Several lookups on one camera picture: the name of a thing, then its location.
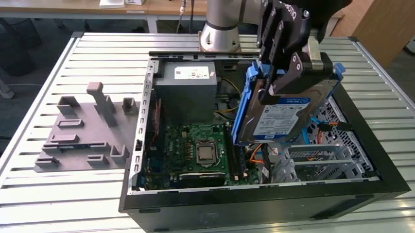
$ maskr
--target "wire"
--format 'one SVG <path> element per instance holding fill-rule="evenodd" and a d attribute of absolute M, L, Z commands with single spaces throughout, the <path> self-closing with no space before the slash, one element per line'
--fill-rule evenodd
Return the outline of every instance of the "wire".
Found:
<path fill-rule="evenodd" d="M 239 94 L 239 99 L 241 98 L 241 93 L 240 90 L 237 88 L 237 86 L 235 85 L 235 83 L 232 83 L 232 81 L 229 79 L 221 78 L 224 81 L 227 81 L 228 84 L 231 84 L 231 86 L 235 88 L 235 90 L 237 91 Z M 229 108 L 229 109 L 224 109 L 224 110 L 215 110 L 216 113 L 228 113 L 232 112 L 235 109 L 237 109 L 239 106 Z"/>
<path fill-rule="evenodd" d="M 323 137 L 324 137 L 324 131 L 321 131 L 321 136 L 320 136 L 320 143 L 323 142 Z"/>
<path fill-rule="evenodd" d="M 271 149 L 272 153 L 277 156 L 277 153 L 273 151 L 272 147 L 267 144 L 268 148 Z"/>
<path fill-rule="evenodd" d="M 316 144 L 319 144 L 319 134 L 320 134 L 320 128 L 317 128 L 315 139 L 316 139 Z"/>
<path fill-rule="evenodd" d="M 33 83 L 23 83 L 23 84 L 8 84 L 8 86 L 43 86 L 43 85 Z"/>
<path fill-rule="evenodd" d="M 176 33 L 179 33 L 179 28 L 180 28 L 181 18 L 183 18 L 183 15 L 180 15 L 180 18 L 179 18 L 179 23 L 177 23 Z"/>
<path fill-rule="evenodd" d="M 12 140 L 12 137 L 0 136 L 0 140 Z"/>
<path fill-rule="evenodd" d="M 3 88 L 1 88 L 1 85 L 0 85 L 0 91 L 1 91 L 3 93 L 9 93 L 12 90 L 4 91 Z"/>
<path fill-rule="evenodd" d="M 328 125 L 329 126 L 336 126 L 339 123 L 338 122 L 329 122 Z M 317 132 L 316 132 L 316 143 L 320 144 L 323 142 L 323 137 L 324 137 L 324 131 L 320 132 L 320 128 L 317 128 Z"/>
<path fill-rule="evenodd" d="M 176 33 L 179 33 L 179 28 L 180 28 L 180 23 L 181 23 L 181 18 L 183 18 L 184 12 L 185 12 L 185 0 L 183 0 L 181 6 L 180 6 L 180 18 L 179 18 Z"/>
<path fill-rule="evenodd" d="M 228 118 L 225 115 L 223 115 L 223 113 L 215 112 L 215 114 L 217 114 L 217 116 L 225 120 L 225 121 L 235 121 L 233 119 Z"/>
<path fill-rule="evenodd" d="M 193 10 L 195 10 L 195 0 L 191 0 L 191 15 L 189 15 L 189 24 L 188 24 L 188 33 L 192 34 L 192 27 L 193 27 Z"/>
<path fill-rule="evenodd" d="M 263 143 L 260 143 L 259 145 L 257 145 L 257 147 L 255 148 L 255 150 L 253 150 L 253 152 L 252 152 L 252 155 L 251 155 L 251 158 L 249 158 L 249 163 L 264 163 L 264 161 L 261 161 L 261 160 L 255 160 L 253 158 L 255 158 L 255 154 L 256 154 L 256 152 L 257 152 L 257 150 L 259 150 L 259 148 L 261 147 L 261 145 L 263 145 Z"/>
<path fill-rule="evenodd" d="M 231 82 L 229 79 L 225 79 L 225 78 L 221 78 L 224 81 L 228 82 L 228 84 L 231 84 L 231 86 L 235 88 L 235 90 L 237 91 L 237 94 L 239 94 L 239 97 L 241 98 L 241 93 L 240 93 L 240 90 L 239 88 L 236 87 L 235 83 Z"/>

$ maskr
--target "slotted metal surface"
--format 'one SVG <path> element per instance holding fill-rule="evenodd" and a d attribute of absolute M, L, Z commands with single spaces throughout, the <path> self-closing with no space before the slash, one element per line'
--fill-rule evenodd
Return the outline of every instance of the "slotted metal surface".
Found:
<path fill-rule="evenodd" d="M 243 51 L 257 51 L 255 37 L 240 36 Z M 140 99 L 148 51 L 197 51 L 196 35 L 85 33 L 72 38 L 0 159 L 1 232 L 143 232 L 117 212 L 123 169 L 36 173 L 41 144 L 64 95 L 91 102 L 88 82 L 103 82 L 112 101 Z M 398 169 L 415 190 L 414 106 L 359 43 L 328 38 L 321 43 L 347 68 L 343 85 Z M 414 232 L 415 191 L 376 202 L 335 220 L 197 230 L 195 232 Z"/>

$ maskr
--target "sticker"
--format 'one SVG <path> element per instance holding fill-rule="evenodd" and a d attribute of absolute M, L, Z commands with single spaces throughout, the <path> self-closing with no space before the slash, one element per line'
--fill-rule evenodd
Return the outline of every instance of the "sticker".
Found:
<path fill-rule="evenodd" d="M 145 11 L 127 11 L 127 13 L 133 13 L 133 14 L 144 14 Z"/>
<path fill-rule="evenodd" d="M 297 112 L 309 103 L 309 98 L 280 98 L 277 104 L 267 105 L 253 131 L 255 139 L 284 137 L 297 122 Z"/>
<path fill-rule="evenodd" d="M 264 174 L 264 176 L 268 178 L 269 177 L 269 171 L 268 169 L 263 166 L 261 168 L 261 174 Z"/>
<path fill-rule="evenodd" d="M 175 79 L 208 79 L 208 67 L 176 67 Z"/>

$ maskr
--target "wooden desk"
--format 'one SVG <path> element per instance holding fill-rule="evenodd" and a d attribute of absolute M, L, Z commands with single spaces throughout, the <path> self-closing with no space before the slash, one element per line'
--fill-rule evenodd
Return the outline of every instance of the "wooden desk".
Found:
<path fill-rule="evenodd" d="M 157 33 L 157 20 L 179 20 L 181 0 L 145 0 L 144 5 L 100 9 L 99 0 L 0 0 L 0 17 L 80 18 L 80 19 L 144 19 L 149 33 Z M 191 4 L 187 0 L 183 20 L 189 20 Z M 193 20 L 204 21 L 207 0 L 195 1 Z M 327 27 L 327 34 L 344 14 L 338 12 Z"/>

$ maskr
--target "cable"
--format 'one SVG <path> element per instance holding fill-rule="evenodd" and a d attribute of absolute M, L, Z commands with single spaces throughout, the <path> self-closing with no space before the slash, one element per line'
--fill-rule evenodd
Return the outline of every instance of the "cable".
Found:
<path fill-rule="evenodd" d="M 191 0 L 191 15 L 189 15 L 189 24 L 188 24 L 188 33 L 192 34 L 192 27 L 193 27 L 193 10 L 195 10 L 195 0 Z"/>
<path fill-rule="evenodd" d="M 255 154 L 256 154 L 257 150 L 260 149 L 261 145 L 263 145 L 263 143 L 260 143 L 257 145 L 257 147 L 255 148 L 255 150 L 252 152 L 252 155 L 251 155 L 251 158 L 249 158 L 249 163 L 261 163 L 261 164 L 264 163 L 264 161 L 253 159 L 255 158 Z"/>
<path fill-rule="evenodd" d="M 43 85 L 33 83 L 23 83 L 23 84 L 8 84 L 8 86 L 43 86 Z"/>
<path fill-rule="evenodd" d="M 8 92 L 5 92 L 5 91 L 3 90 L 3 88 L 1 88 L 1 85 L 0 85 L 0 91 L 1 91 L 3 93 L 9 93 L 9 92 L 11 92 L 11 90 L 9 90 Z"/>
<path fill-rule="evenodd" d="M 338 122 L 329 122 L 328 125 L 329 126 L 336 126 L 339 123 Z M 320 132 L 320 128 L 317 128 L 317 132 L 316 132 L 316 144 L 320 144 L 323 142 L 323 137 L 324 137 L 324 131 Z"/>
<path fill-rule="evenodd" d="M 221 78 L 221 80 L 227 81 L 228 84 L 231 84 L 231 86 L 235 88 L 235 90 L 237 91 L 237 94 L 239 94 L 239 98 L 241 98 L 241 93 L 240 93 L 240 90 L 239 88 L 236 87 L 235 83 L 231 82 L 229 79 L 225 79 L 225 78 Z"/>
<path fill-rule="evenodd" d="M 225 115 L 223 115 L 223 113 L 215 112 L 215 114 L 217 114 L 217 116 L 225 120 L 225 121 L 235 121 L 233 119 L 228 118 Z"/>
<path fill-rule="evenodd" d="M 264 163 L 264 167 L 261 168 L 261 183 L 269 183 L 271 182 L 271 177 L 269 177 L 271 161 L 269 161 L 269 153 L 268 153 L 268 147 L 267 146 L 268 146 L 268 144 L 263 144 L 260 146 L 263 163 Z"/>
<path fill-rule="evenodd" d="M 237 91 L 239 94 L 239 99 L 241 98 L 241 93 L 239 88 L 236 87 L 236 85 L 231 82 L 229 79 L 221 78 L 224 81 L 227 81 L 228 84 L 231 84 L 231 86 L 235 88 L 235 90 Z M 235 109 L 237 109 L 239 106 L 229 108 L 229 109 L 224 109 L 224 110 L 215 110 L 216 113 L 228 113 L 232 112 Z"/>
<path fill-rule="evenodd" d="M 0 140 L 12 140 L 12 137 L 0 136 Z"/>
<path fill-rule="evenodd" d="M 273 151 L 272 147 L 269 146 L 269 144 L 267 144 L 268 148 L 271 149 L 272 153 L 277 156 L 277 153 Z"/>
<path fill-rule="evenodd" d="M 183 0 L 181 6 L 180 6 L 180 18 L 179 18 L 176 33 L 179 33 L 179 28 L 180 28 L 180 23 L 181 23 L 181 18 L 183 18 L 184 12 L 185 12 L 185 0 Z"/>

